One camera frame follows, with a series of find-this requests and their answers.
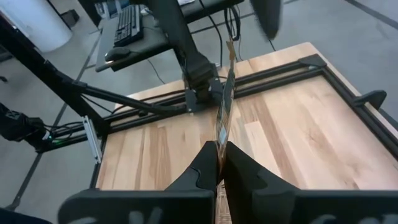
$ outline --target gray floor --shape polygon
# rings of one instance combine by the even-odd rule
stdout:
[[[360,2],[398,20],[398,14],[393,10],[398,8],[398,3],[394,0]],[[60,4],[58,7],[69,9],[71,6]],[[252,12],[247,1],[239,8],[241,15]],[[216,22],[223,21],[221,13],[213,17]],[[189,27],[194,31],[209,25],[211,23],[205,18]],[[74,28],[72,40],[44,57],[72,78],[77,78],[83,71],[81,81],[123,95],[162,84],[147,61],[116,73],[111,70],[96,73],[94,68],[82,70],[87,59],[88,66],[95,63],[97,51],[94,44],[100,33],[90,34],[93,31],[95,27],[82,16]],[[221,26],[220,31],[226,39],[225,26]],[[271,45],[257,28],[254,16],[242,20],[242,34],[240,53],[243,59],[272,52]],[[211,61],[219,62],[219,40],[214,29],[199,32],[193,38],[202,53]],[[278,50],[302,42],[312,42],[360,92],[386,90],[388,97],[383,108],[398,119],[398,30],[344,0],[299,0],[285,5],[282,28],[273,43]],[[180,78],[181,71],[172,52],[164,52],[150,60],[165,82]],[[225,53],[223,63],[227,61],[228,54]],[[40,116],[47,124],[54,122],[63,105],[60,98],[16,60],[1,63],[0,71],[9,79],[7,84],[0,83],[2,103],[29,116]],[[99,102],[113,108],[112,103]],[[78,116],[67,107],[60,124],[77,119]],[[0,138],[0,207],[12,202],[34,158],[33,149],[26,143]],[[56,223],[59,205],[69,195],[88,187],[93,167],[87,142],[44,154],[17,211]]]

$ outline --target chair leg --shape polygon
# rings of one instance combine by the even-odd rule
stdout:
[[[2,77],[2,76],[0,76],[0,80],[1,80],[1,81],[3,81],[3,82],[5,82],[5,83],[6,83],[6,82],[8,82],[8,80],[7,80],[7,78],[6,78],[6,77]]]

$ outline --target wooden table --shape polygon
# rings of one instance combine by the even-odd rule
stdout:
[[[236,64],[241,77],[320,52],[304,43]],[[358,91],[330,64],[351,91]],[[220,71],[226,76],[227,69]],[[183,88],[182,81],[131,95],[142,99]],[[398,132],[368,108],[397,137]],[[96,186],[162,190],[215,137],[216,108],[183,114],[108,137]],[[235,101],[229,140],[301,189],[398,189],[398,162],[323,77]]]

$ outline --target black desk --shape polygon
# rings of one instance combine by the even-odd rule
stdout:
[[[202,1],[207,8],[207,12],[213,14],[227,7],[239,4],[244,0]],[[199,0],[195,0],[195,2],[193,3],[182,6],[181,9],[187,23],[196,21],[207,16]],[[155,56],[172,48],[163,32],[159,28],[154,27],[153,17],[144,16],[142,19],[142,24],[144,27],[149,27],[150,29],[144,28],[144,38],[142,40],[125,46],[129,48],[132,52],[136,52],[136,54],[133,53],[122,60],[118,60],[112,63],[106,63],[104,56],[113,48],[113,39],[117,24],[118,18],[106,21],[104,24],[101,40],[99,42],[97,61],[95,65],[95,70],[97,72],[103,71],[109,67],[111,67],[114,71],[118,71],[122,68],[126,68],[134,63],[140,62],[141,60],[145,60],[149,57]]]

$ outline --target black keyboard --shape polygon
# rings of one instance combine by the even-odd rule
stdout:
[[[118,29],[114,34],[114,46],[123,47],[144,37],[139,5],[125,7],[119,14]]]

